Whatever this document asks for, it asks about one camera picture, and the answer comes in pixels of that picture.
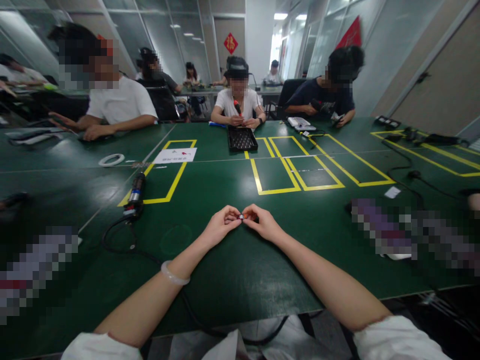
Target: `red banner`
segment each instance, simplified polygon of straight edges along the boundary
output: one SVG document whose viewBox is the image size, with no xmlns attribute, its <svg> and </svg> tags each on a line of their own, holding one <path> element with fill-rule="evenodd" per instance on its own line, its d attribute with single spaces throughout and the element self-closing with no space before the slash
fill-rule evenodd
<svg viewBox="0 0 480 360">
<path fill-rule="evenodd" d="M 223 42 L 223 45 L 225 45 L 225 47 L 228 50 L 228 52 L 230 53 L 230 55 L 232 55 L 234 53 L 235 49 L 237 48 L 237 46 L 239 45 L 239 43 L 237 42 L 237 40 L 235 40 L 232 33 L 229 33 L 228 36 L 226 37 L 225 41 Z"/>
<path fill-rule="evenodd" d="M 335 49 L 344 48 L 350 45 L 362 46 L 362 31 L 360 29 L 360 15 L 356 17 L 353 24 L 346 31 Z"/>
</svg>

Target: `person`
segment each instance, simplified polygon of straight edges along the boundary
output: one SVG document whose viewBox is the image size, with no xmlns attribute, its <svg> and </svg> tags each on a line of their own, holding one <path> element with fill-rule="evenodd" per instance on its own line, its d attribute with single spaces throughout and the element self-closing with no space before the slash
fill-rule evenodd
<svg viewBox="0 0 480 360">
<path fill-rule="evenodd" d="M 229 68 L 229 62 L 230 62 L 230 59 L 232 59 L 232 58 L 233 58 L 233 56 L 229 56 L 229 57 L 226 58 L 226 68 L 227 68 L 227 69 Z M 223 76 L 221 77 L 221 80 L 220 80 L 220 81 L 214 81 L 214 82 L 212 83 L 212 85 L 213 85 L 213 86 L 219 86 L 219 85 L 228 86 L 229 81 L 228 81 L 228 79 L 227 79 L 227 74 L 228 74 L 228 72 L 225 71 L 225 72 L 223 73 Z"/>
<path fill-rule="evenodd" d="M 211 113 L 211 121 L 217 124 L 256 129 L 266 121 L 267 115 L 257 92 L 248 87 L 249 66 L 242 57 L 232 57 L 227 69 L 227 76 L 230 88 L 223 89 L 218 93 Z M 240 105 L 240 114 L 235 109 L 234 101 Z M 256 118 L 253 117 L 253 110 L 255 110 Z"/>
<path fill-rule="evenodd" d="M 344 115 L 337 128 L 345 126 L 355 116 L 352 82 L 364 65 L 364 52 L 358 46 L 341 47 L 331 53 L 325 76 L 305 81 L 285 103 L 285 112 L 312 117 L 318 111 L 312 100 L 321 102 L 320 117 L 332 118 L 334 112 Z"/>
<path fill-rule="evenodd" d="M 7 54 L 0 54 L 0 64 L 7 67 L 10 72 L 8 85 L 36 86 L 48 83 L 48 80 L 38 71 L 20 65 L 18 61 Z"/>
<path fill-rule="evenodd" d="M 135 78 L 143 81 L 165 81 L 172 93 L 180 93 L 183 86 L 177 84 L 167 73 L 162 71 L 157 55 L 147 47 L 140 49 L 141 54 L 141 76 Z"/>
<path fill-rule="evenodd" d="M 279 62 L 277 60 L 273 60 L 270 65 L 270 71 L 268 74 L 263 78 L 263 83 L 265 85 L 278 85 L 283 84 L 280 74 L 279 74 Z"/>
<path fill-rule="evenodd" d="M 185 64 L 186 68 L 186 76 L 183 79 L 183 84 L 187 86 L 196 86 L 199 85 L 201 80 L 200 80 L 200 75 L 197 73 L 197 69 L 195 69 L 195 65 L 191 62 L 187 62 Z M 200 102 L 199 100 L 201 97 L 198 96 L 191 96 L 190 97 L 190 103 L 191 107 L 193 108 L 193 111 L 195 112 L 195 115 L 198 117 L 204 118 L 205 116 L 202 113 L 202 109 L 200 108 Z"/>
<path fill-rule="evenodd" d="M 239 219 L 241 213 L 244 216 L 243 220 Z M 190 280 L 197 265 L 229 232 L 242 223 L 278 247 L 331 314 L 355 333 L 354 341 L 361 359 L 449 359 L 443 354 L 441 347 L 429 339 L 427 334 L 417 329 L 410 320 L 403 316 L 393 316 L 352 276 L 288 235 L 269 211 L 252 204 L 241 213 L 229 205 L 215 213 L 205 230 L 190 246 L 171 262 L 166 261 L 160 272 L 117 306 L 93 333 L 79 334 L 66 348 L 62 359 L 140 359 L 138 349 L 162 321 L 182 286 Z M 311 359 L 312 357 L 302 357 L 302 354 L 305 354 L 306 343 L 315 340 L 309 336 L 301 337 L 300 329 L 296 331 L 298 332 L 296 336 L 287 338 L 296 345 L 296 348 L 269 349 L 262 346 L 259 351 L 263 358 Z M 237 334 L 237 330 L 231 332 L 203 359 L 247 358 L 236 357 L 235 349 L 229 352 L 220 351 L 220 347 L 231 342 L 232 337 L 237 339 Z M 333 355 L 317 353 L 315 358 L 331 359 Z"/>
<path fill-rule="evenodd" d="M 147 89 L 118 71 L 106 48 L 106 40 L 97 39 L 90 30 L 74 23 L 55 27 L 48 38 L 57 42 L 60 59 L 81 67 L 89 75 L 90 84 L 106 87 L 90 90 L 88 111 L 78 122 L 55 112 L 49 113 L 51 116 L 58 117 L 74 132 L 85 131 L 83 139 L 86 141 L 142 129 L 157 122 L 158 116 Z M 103 119 L 107 125 L 101 125 Z M 66 129 L 54 119 L 50 121 Z"/>
</svg>

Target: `green workbench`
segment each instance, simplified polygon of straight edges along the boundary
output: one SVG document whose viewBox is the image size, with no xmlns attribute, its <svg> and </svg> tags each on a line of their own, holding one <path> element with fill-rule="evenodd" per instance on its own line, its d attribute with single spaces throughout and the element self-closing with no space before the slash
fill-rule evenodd
<svg viewBox="0 0 480 360">
<path fill-rule="evenodd" d="M 159 271 L 144 257 L 108 253 L 99 244 L 108 225 L 121 217 L 119 204 L 139 171 L 125 161 L 145 163 L 146 205 L 134 230 L 138 247 L 162 261 L 184 250 L 225 205 L 241 211 L 255 203 L 269 210 L 287 233 L 350 273 L 378 298 L 428 291 L 428 281 L 408 262 L 377 255 L 344 209 L 353 198 L 377 199 L 399 212 L 414 206 L 407 191 L 395 199 L 383 196 L 392 186 L 387 170 L 406 164 L 382 145 L 378 137 L 385 136 L 385 129 L 374 125 L 372 118 L 356 118 L 343 129 L 315 125 L 329 134 L 316 137 L 316 147 L 289 125 L 268 121 L 255 131 L 258 150 L 247 154 L 230 153 L 227 130 L 206 123 L 151 126 L 93 143 L 65 133 L 62 140 L 32 147 L 11 146 L 2 132 L 0 196 L 18 191 L 33 196 L 2 234 L 3 262 L 25 251 L 47 226 L 72 226 L 81 230 L 83 239 L 72 261 L 47 282 L 39 297 L 22 308 L 20 316 L 8 318 L 0 340 L 3 357 L 63 351 L 78 333 L 93 331 Z M 454 146 L 414 147 L 404 140 L 398 145 L 423 177 L 439 188 L 455 194 L 478 187 L 479 153 Z M 149 165 L 165 146 L 196 147 L 195 159 Z M 98 166 L 100 159 L 114 153 L 124 154 L 125 161 L 111 168 Z M 403 180 L 405 174 L 396 173 Z M 423 194 L 429 209 L 444 214 L 452 224 L 463 224 L 468 217 L 463 203 L 421 183 L 412 187 Z M 109 238 L 124 250 L 133 241 L 126 227 Z M 473 281 L 444 269 L 441 261 L 432 260 L 428 267 L 439 289 Z M 205 256 L 185 291 L 197 316 L 212 327 L 323 307 L 286 256 L 244 225 Z M 193 329 L 177 298 L 154 335 Z"/>
</svg>

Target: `plug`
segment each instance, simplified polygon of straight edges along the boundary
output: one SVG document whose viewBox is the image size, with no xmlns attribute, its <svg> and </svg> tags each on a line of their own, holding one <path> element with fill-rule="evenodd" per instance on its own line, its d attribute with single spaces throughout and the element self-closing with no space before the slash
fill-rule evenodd
<svg viewBox="0 0 480 360">
<path fill-rule="evenodd" d="M 410 179 L 421 179 L 422 178 L 422 174 L 420 173 L 420 171 L 418 170 L 412 170 L 408 173 L 408 177 Z"/>
</svg>

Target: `white paper sign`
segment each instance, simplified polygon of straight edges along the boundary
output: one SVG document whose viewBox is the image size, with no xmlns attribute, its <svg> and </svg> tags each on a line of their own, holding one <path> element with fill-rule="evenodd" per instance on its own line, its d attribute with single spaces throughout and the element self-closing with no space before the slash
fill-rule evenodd
<svg viewBox="0 0 480 360">
<path fill-rule="evenodd" d="M 189 163 L 194 160 L 196 147 L 164 149 L 153 160 L 154 164 Z"/>
<path fill-rule="evenodd" d="M 400 189 L 392 186 L 388 191 L 385 193 L 385 196 L 390 199 L 394 199 L 397 195 L 400 194 Z"/>
</svg>

